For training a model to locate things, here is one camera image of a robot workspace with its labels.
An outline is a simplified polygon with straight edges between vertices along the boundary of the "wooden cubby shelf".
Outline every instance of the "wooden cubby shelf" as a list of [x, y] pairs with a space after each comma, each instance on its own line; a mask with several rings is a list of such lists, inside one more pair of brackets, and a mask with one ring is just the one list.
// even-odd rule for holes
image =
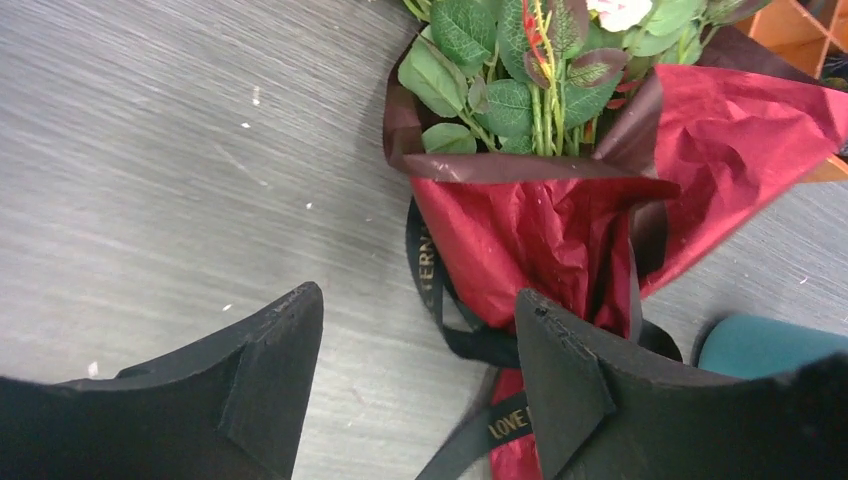
[[[828, 54], [848, 52], [848, 0], [773, 0], [736, 27], [789, 64], [820, 78]], [[848, 180], [848, 164], [831, 156], [804, 183]]]

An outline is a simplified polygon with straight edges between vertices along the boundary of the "flower bouquet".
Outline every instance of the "flower bouquet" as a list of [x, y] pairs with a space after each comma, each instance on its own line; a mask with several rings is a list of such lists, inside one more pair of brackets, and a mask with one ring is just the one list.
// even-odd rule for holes
[[[410, 266], [451, 350], [506, 367], [505, 413], [522, 404], [520, 289], [638, 338], [640, 297], [848, 135], [848, 95], [721, 28], [762, 0], [404, 1], [427, 25], [390, 74], [383, 129], [413, 189]], [[444, 325], [443, 290], [472, 331]], [[496, 479], [541, 478], [529, 422], [485, 424], [476, 450], [456, 434], [437, 457], [492, 449]], [[461, 473], [437, 457], [419, 479]]]

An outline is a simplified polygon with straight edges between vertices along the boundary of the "white rose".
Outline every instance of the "white rose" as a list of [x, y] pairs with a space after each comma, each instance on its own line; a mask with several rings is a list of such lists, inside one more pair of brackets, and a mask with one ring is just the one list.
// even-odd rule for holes
[[636, 25], [651, 11], [651, 0], [586, 0], [589, 10], [598, 12], [601, 27], [623, 32]]

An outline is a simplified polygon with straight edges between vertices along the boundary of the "teal chair seat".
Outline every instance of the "teal chair seat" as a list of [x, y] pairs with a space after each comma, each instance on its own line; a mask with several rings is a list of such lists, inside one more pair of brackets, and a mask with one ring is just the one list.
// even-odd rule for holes
[[719, 322], [701, 346], [697, 367], [743, 379], [795, 370], [848, 351], [848, 337], [753, 315]]

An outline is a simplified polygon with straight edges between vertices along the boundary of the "gray vinyl floor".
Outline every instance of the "gray vinyl floor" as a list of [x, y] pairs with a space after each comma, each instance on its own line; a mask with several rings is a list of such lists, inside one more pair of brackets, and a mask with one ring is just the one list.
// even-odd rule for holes
[[[403, 254], [381, 158], [400, 0], [0, 0], [0, 374], [99, 377], [306, 280], [326, 298], [297, 479], [410, 479], [476, 394]], [[848, 333], [848, 185], [796, 187], [648, 318]]]

